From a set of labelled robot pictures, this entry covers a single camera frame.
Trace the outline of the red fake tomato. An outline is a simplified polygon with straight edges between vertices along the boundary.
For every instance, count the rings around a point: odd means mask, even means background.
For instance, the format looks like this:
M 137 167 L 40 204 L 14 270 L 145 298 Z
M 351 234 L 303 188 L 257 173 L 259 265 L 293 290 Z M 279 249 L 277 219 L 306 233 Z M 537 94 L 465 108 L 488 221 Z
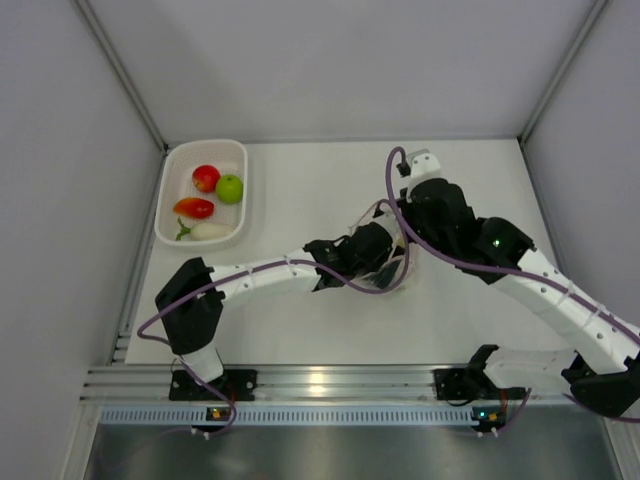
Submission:
M 202 193 L 214 192 L 220 178 L 219 170 L 212 165 L 200 165 L 192 173 L 192 183 Z

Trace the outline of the red orange fake fruit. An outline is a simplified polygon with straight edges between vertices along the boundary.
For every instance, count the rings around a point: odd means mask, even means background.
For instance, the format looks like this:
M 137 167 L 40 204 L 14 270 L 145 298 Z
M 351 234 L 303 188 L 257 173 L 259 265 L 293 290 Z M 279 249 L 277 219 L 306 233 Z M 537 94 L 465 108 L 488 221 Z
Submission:
M 202 220 L 214 214 L 215 205 L 206 199 L 186 197 L 175 203 L 173 212 L 191 219 Z

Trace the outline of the white fake radish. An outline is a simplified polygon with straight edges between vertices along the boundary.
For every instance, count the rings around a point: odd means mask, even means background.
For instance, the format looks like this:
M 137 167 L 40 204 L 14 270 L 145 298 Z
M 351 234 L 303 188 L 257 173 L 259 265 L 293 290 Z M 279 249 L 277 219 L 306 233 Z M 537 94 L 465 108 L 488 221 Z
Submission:
M 181 218 L 177 219 L 180 227 L 176 241 L 213 241 L 231 235 L 235 228 L 225 224 L 200 222 L 187 225 Z

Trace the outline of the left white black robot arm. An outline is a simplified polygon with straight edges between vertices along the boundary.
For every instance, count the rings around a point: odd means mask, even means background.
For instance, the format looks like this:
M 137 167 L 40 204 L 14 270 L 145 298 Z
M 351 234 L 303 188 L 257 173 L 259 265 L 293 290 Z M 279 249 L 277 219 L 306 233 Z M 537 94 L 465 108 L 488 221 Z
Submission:
M 208 266 L 186 261 L 156 295 L 172 353 L 203 385 L 224 375 L 214 337 L 224 313 L 250 301 L 345 285 L 378 295 L 402 281 L 407 246 L 398 228 L 371 221 L 335 240 L 313 240 L 275 259 Z

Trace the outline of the green fake apple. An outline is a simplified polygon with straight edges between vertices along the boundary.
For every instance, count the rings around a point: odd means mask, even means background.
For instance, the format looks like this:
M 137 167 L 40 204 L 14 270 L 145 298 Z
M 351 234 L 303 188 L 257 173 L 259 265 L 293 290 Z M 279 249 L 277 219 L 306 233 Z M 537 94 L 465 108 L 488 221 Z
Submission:
M 215 192 L 221 202 L 237 204 L 243 199 L 244 184 L 236 175 L 224 175 L 218 180 Z

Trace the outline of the clear zip top bag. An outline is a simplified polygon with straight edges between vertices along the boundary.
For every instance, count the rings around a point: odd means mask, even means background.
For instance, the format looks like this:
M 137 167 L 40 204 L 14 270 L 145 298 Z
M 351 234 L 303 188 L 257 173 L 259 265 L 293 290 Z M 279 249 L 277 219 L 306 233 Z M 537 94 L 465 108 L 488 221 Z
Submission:
M 416 268 L 416 260 L 411 258 L 414 248 L 405 240 L 393 210 L 386 199 L 375 201 L 365 213 L 348 229 L 351 239 L 370 223 L 377 223 L 390 235 L 391 244 L 388 253 L 373 267 L 359 267 L 353 282 L 366 290 L 376 292 L 402 291 L 407 286 L 405 281 Z

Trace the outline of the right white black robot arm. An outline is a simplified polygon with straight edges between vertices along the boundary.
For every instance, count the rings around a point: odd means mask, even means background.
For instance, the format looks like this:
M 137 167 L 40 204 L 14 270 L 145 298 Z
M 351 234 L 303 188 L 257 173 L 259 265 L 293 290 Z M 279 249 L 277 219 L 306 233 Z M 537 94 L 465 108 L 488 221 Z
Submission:
M 497 388 L 570 395 L 610 418 L 638 401 L 638 330 L 577 287 L 519 228 L 475 217 L 460 187 L 442 178 L 403 189 L 392 207 L 424 250 L 514 299 L 569 346 L 552 352 L 484 345 L 468 370 Z

